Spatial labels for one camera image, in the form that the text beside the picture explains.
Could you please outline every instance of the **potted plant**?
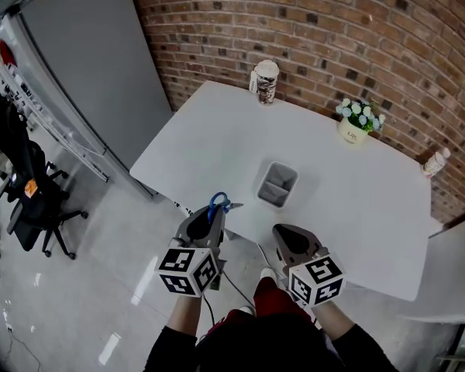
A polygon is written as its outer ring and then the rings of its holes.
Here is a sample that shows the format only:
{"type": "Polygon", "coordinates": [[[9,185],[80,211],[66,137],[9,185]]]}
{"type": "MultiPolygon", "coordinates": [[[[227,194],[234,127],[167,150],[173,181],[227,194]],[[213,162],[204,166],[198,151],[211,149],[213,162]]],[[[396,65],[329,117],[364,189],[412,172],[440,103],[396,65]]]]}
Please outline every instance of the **potted plant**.
{"type": "Polygon", "coordinates": [[[370,131],[378,131],[384,124],[384,115],[373,112],[375,101],[350,101],[343,99],[336,106],[336,113],[343,116],[338,125],[338,133],[349,143],[362,143],[370,131]]]}

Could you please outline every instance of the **gray door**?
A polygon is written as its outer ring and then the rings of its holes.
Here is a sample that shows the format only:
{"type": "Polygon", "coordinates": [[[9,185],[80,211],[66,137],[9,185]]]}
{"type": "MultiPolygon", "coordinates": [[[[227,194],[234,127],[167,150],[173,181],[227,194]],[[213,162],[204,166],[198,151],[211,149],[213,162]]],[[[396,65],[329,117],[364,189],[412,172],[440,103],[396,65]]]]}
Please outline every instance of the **gray door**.
{"type": "Polygon", "coordinates": [[[34,0],[22,17],[66,96],[129,170],[172,115],[133,0],[34,0]]]}

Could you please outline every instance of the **red pants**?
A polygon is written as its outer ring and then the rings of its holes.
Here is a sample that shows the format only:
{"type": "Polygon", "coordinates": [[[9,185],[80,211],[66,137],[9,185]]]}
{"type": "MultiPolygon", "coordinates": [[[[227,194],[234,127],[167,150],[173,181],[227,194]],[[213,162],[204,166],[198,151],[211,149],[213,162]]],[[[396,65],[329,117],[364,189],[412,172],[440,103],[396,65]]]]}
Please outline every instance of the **red pants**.
{"type": "MultiPolygon", "coordinates": [[[[260,280],[255,290],[253,301],[255,302],[257,317],[291,313],[299,314],[308,322],[312,323],[310,316],[293,302],[291,296],[289,296],[286,291],[279,289],[274,280],[270,277],[264,277],[260,280]]],[[[221,319],[211,327],[208,333],[225,324],[243,324],[254,318],[255,317],[251,314],[234,309],[229,312],[227,317],[221,319]]]]}

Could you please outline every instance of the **shoe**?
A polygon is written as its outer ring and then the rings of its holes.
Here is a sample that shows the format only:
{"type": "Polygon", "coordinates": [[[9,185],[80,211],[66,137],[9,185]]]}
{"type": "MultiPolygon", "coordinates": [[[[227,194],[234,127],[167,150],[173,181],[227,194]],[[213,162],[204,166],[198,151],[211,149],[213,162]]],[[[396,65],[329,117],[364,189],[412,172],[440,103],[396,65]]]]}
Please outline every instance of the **shoe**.
{"type": "Polygon", "coordinates": [[[242,308],[239,309],[241,312],[245,312],[248,314],[253,315],[253,309],[250,306],[243,306],[242,308]]]}
{"type": "Polygon", "coordinates": [[[262,279],[264,277],[272,278],[274,280],[274,282],[276,283],[276,285],[277,285],[277,275],[276,275],[275,271],[273,271],[270,267],[265,267],[262,270],[262,273],[260,273],[260,279],[262,279]]]}

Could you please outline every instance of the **tiled floor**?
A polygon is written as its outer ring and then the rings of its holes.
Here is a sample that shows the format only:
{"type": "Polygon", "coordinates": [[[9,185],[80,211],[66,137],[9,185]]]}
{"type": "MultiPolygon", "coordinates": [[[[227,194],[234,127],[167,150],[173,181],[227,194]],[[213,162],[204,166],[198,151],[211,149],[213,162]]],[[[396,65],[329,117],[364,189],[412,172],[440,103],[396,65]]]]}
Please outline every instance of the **tiled floor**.
{"type": "MultiPolygon", "coordinates": [[[[140,371],[175,300],[151,272],[183,215],[164,197],[148,202],[123,181],[102,183],[41,129],[32,138],[47,158],[73,174],[66,209],[82,208],[90,215],[61,228],[67,246],[78,254],[75,261],[62,254],[55,239],[52,257],[47,259],[40,252],[43,237],[26,253],[15,236],[2,233],[0,350],[5,354],[9,348],[6,310],[15,336],[40,359],[43,371],[140,371]],[[115,344],[112,352],[108,343],[115,344]]],[[[2,228],[12,207],[0,201],[2,228]]],[[[265,251],[275,264],[274,244],[265,251]]],[[[257,246],[235,239],[223,245],[221,256],[228,260],[230,278],[251,297],[264,267],[257,246]]],[[[245,303],[227,281],[207,296],[216,319],[245,303]]],[[[338,303],[401,371],[429,370],[433,356],[450,344],[456,331],[454,325],[401,319],[393,298],[363,288],[346,290],[338,303]]],[[[201,316],[199,335],[211,325],[205,306],[201,316]]],[[[14,343],[9,366],[29,372],[36,370],[37,363],[14,343]]]]}

